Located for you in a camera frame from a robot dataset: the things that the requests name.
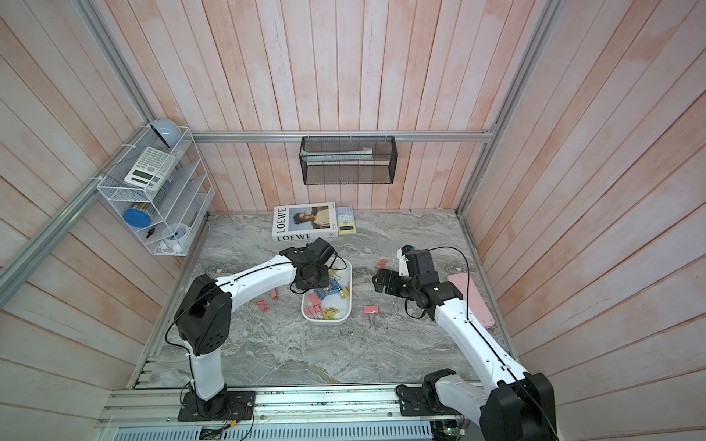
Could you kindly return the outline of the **papers in mesh basket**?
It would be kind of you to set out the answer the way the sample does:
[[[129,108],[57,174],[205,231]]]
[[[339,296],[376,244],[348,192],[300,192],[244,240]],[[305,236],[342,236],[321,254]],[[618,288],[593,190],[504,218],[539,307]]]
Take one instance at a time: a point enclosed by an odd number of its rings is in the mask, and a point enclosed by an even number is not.
[[[336,151],[336,152],[300,152],[300,159],[309,164],[324,164],[324,163],[341,163],[355,161],[372,161],[374,154],[371,148],[354,151]]]

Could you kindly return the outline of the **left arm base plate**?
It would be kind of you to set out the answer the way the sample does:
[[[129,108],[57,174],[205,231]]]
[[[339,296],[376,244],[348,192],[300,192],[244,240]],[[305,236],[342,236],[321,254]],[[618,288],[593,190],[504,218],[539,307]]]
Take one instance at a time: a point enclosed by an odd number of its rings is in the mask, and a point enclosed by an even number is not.
[[[249,421],[253,419],[255,398],[255,391],[223,389],[206,401],[189,391],[182,398],[178,422]]]

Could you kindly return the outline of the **blue lid container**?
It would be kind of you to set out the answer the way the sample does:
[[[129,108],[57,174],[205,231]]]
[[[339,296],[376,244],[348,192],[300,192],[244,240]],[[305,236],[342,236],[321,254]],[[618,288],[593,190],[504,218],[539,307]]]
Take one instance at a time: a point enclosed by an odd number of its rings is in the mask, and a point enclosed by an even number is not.
[[[143,229],[152,223],[153,205],[148,202],[134,203],[122,214],[123,220],[130,226]]]

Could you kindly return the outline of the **white LOEWE book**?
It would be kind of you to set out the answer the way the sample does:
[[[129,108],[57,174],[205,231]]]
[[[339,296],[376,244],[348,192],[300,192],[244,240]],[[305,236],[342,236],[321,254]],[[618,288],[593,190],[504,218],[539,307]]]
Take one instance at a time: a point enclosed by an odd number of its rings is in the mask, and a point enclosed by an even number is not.
[[[275,242],[338,237],[336,205],[329,202],[278,206],[273,213],[271,236]]]

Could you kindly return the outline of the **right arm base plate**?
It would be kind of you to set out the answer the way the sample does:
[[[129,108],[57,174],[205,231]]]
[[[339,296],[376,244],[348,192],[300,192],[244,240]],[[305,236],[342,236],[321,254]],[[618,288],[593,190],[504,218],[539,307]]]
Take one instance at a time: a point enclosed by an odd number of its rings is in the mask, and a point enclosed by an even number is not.
[[[456,411],[441,403],[431,386],[410,387],[404,384],[395,387],[402,416],[457,415]]]

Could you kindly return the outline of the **yellow blue calculator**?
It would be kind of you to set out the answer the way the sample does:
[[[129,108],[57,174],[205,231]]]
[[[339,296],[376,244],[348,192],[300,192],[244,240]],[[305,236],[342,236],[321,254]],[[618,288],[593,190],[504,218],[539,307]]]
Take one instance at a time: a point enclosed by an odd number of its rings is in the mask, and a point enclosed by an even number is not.
[[[337,207],[336,221],[338,222],[338,234],[355,234],[357,232],[353,207]]]

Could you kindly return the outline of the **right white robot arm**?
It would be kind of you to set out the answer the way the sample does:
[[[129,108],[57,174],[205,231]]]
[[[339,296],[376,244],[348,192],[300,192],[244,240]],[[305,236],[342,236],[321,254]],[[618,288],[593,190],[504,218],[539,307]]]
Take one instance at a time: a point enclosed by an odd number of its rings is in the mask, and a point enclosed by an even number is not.
[[[375,290],[415,303],[456,343],[480,380],[474,385],[441,369],[419,387],[400,384],[395,392],[402,415],[459,415],[486,440],[558,439],[553,385],[544,374],[530,373],[485,329],[470,309],[471,290],[441,280],[428,249],[406,245],[397,257],[397,270],[381,268],[372,277]]]

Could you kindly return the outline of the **black mesh wall basket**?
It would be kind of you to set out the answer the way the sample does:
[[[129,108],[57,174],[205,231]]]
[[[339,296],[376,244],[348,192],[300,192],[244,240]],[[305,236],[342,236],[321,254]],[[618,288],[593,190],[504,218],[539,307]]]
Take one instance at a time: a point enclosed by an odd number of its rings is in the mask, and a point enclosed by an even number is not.
[[[307,186],[391,185],[398,149],[392,136],[305,136],[299,160]]]

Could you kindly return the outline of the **white storage box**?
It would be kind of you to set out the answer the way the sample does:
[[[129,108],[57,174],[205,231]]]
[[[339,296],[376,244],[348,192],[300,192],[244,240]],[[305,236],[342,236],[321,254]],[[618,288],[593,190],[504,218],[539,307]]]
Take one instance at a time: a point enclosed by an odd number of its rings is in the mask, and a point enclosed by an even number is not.
[[[329,270],[329,285],[303,295],[301,313],[312,325],[341,325],[352,311],[352,266],[339,258]]]

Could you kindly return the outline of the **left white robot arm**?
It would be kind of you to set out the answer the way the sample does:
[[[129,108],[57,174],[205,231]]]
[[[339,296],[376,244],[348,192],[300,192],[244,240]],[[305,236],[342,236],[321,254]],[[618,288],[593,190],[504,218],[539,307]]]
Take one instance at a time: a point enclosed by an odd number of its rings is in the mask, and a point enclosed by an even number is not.
[[[285,285],[301,294],[327,287],[337,257],[335,249],[318,238],[239,273],[218,279],[201,275],[192,281],[173,323],[189,354],[191,389],[199,402],[209,404],[227,391],[221,347],[229,336],[233,312]]]

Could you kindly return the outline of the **white calculator on shelf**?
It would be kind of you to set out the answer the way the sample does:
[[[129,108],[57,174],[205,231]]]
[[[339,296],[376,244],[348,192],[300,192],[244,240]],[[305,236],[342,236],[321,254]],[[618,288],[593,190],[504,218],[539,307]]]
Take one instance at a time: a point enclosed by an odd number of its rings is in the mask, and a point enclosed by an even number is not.
[[[148,192],[156,192],[171,174],[176,156],[154,147],[146,147],[134,162],[123,182]]]

